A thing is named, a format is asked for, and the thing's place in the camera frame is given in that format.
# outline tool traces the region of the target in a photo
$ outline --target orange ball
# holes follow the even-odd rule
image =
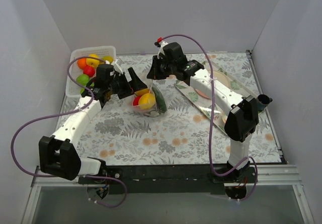
[[[85,58],[79,59],[77,61],[77,65],[79,66],[80,69],[85,69],[85,67],[87,66],[86,59]]]

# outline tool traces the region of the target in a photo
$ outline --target plastic fruit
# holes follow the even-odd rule
[[[89,56],[98,58],[97,54],[89,54]],[[93,68],[96,68],[97,66],[99,66],[100,61],[98,59],[86,58],[86,64],[93,67]]]
[[[76,81],[81,84],[82,86],[85,86],[87,84],[87,82],[90,81],[90,77],[86,74],[81,74],[80,76],[78,76],[76,78]]]
[[[146,93],[139,99],[139,107],[141,110],[150,109],[155,105],[155,97],[151,93]]]
[[[80,69],[84,69],[86,67],[86,58],[79,59],[77,61],[77,65],[79,66]]]
[[[137,106],[137,105],[139,105],[139,100],[140,100],[140,98],[141,98],[141,96],[134,98],[133,106]]]
[[[103,60],[103,61],[106,61],[106,60],[107,60],[109,63],[112,63],[114,59],[113,59],[113,57],[111,57],[111,56],[107,55],[107,56],[103,56],[103,57],[102,57],[102,60]]]
[[[146,88],[146,89],[135,92],[135,94],[137,96],[143,96],[144,94],[149,93],[149,92],[150,92],[150,90],[148,88]]]
[[[93,77],[93,75],[95,75],[95,69],[89,65],[86,65],[83,73],[88,75],[89,77]]]
[[[82,88],[82,89],[80,90],[80,93],[82,94],[84,91],[85,91],[85,88]]]

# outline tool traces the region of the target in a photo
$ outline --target yellow ball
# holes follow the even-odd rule
[[[147,110],[150,109],[155,105],[155,97],[151,93],[146,93],[143,96],[141,96],[139,100],[139,107],[141,110]]]
[[[97,54],[89,54],[89,56],[99,58]],[[97,68],[100,64],[100,61],[98,59],[86,58],[86,64],[93,67],[93,68]]]
[[[113,57],[107,55],[107,56],[103,56],[102,57],[102,60],[103,61],[106,61],[107,60],[109,63],[112,63],[114,59],[113,59]]]

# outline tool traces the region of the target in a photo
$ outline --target blue cup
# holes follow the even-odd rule
[[[269,98],[268,96],[264,95],[264,94],[260,94],[257,98],[257,109],[258,111],[263,111],[268,104],[270,104],[273,99]]]

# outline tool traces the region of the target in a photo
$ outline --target red ball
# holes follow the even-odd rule
[[[141,96],[138,96],[136,98],[134,98],[134,101],[133,101],[133,106],[137,106],[139,105],[139,100],[140,100]]]
[[[89,65],[87,65],[85,68],[84,68],[84,71],[83,71],[84,74],[87,74],[89,77],[93,77],[93,75],[95,75],[95,69]]]

